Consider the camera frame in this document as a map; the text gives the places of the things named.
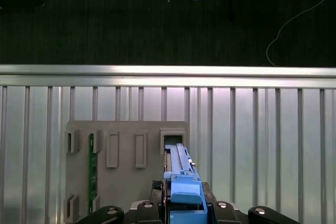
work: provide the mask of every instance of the blue plastic part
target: blue plastic part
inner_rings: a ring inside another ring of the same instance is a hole
[[[207,206],[202,181],[191,165],[191,158],[182,144],[166,145],[171,154],[172,171],[164,173],[171,181],[171,203],[202,205],[202,210],[170,211],[170,224],[207,224]]]

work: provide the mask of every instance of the bolt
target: bolt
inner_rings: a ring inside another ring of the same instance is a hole
[[[257,209],[256,209],[256,212],[257,212],[258,214],[260,214],[260,215],[264,215],[264,214],[266,213],[266,211],[263,210],[262,208],[257,208]]]
[[[144,206],[145,206],[145,207],[152,207],[152,206],[153,206],[153,204],[152,204],[152,203],[150,203],[150,202],[146,202],[146,203],[144,204]]]
[[[108,215],[114,215],[116,214],[118,211],[115,209],[115,208],[110,208],[108,211],[107,211],[107,214]]]
[[[220,206],[221,208],[226,208],[227,204],[224,202],[218,202],[218,206]]]

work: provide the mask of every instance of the gray fixture board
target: gray fixture board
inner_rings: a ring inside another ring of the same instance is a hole
[[[72,121],[65,132],[65,222],[88,212],[89,135],[98,153],[98,195],[93,210],[114,205],[127,212],[134,201],[150,198],[152,180],[162,180],[163,144],[177,138],[189,147],[185,122]]]

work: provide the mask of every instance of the white cable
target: white cable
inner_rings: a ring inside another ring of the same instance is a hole
[[[273,45],[273,43],[279,39],[280,33],[281,33],[281,31],[283,30],[283,28],[284,28],[289,22],[291,22],[292,20],[296,19],[297,17],[301,16],[301,15],[304,14],[304,13],[307,13],[307,12],[309,12],[309,11],[315,9],[315,8],[318,7],[320,4],[322,4],[324,1],[326,1],[326,0],[322,0],[322,1],[320,1],[319,3],[317,3],[316,5],[314,5],[313,7],[310,7],[309,9],[304,10],[303,12],[299,13],[298,15],[294,16],[293,18],[291,18],[290,20],[288,20],[287,22],[285,22],[285,23],[283,24],[283,26],[281,26],[281,28],[280,28],[279,31],[278,31],[278,35],[277,35],[277,37],[276,37],[276,38],[275,38],[275,39],[268,45],[268,47],[267,47],[267,49],[266,49],[266,58],[267,58],[267,60],[269,61],[269,63],[271,63],[271,64],[272,64],[273,66],[275,66],[275,67],[277,66],[277,65],[275,65],[275,64],[269,59],[269,57],[268,57],[268,50],[269,50],[270,46]]]

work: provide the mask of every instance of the green circuit board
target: green circuit board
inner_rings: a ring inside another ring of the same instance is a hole
[[[88,188],[88,214],[93,212],[93,200],[97,196],[97,167],[98,167],[98,157],[97,153],[93,153],[93,139],[94,135],[89,135],[89,188]]]

